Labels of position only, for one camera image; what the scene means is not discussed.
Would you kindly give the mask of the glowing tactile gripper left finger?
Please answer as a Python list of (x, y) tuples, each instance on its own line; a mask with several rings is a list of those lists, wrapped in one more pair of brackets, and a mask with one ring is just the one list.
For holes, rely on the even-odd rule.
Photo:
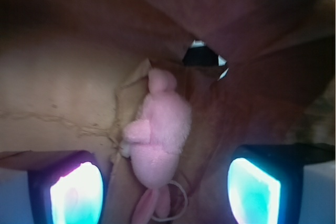
[(103, 202), (91, 152), (1, 153), (1, 223), (99, 223)]

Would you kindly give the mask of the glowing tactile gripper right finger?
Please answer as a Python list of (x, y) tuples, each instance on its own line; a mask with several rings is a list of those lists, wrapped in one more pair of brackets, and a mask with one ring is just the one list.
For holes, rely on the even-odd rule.
[(335, 147), (241, 145), (227, 192), (237, 223), (335, 223)]

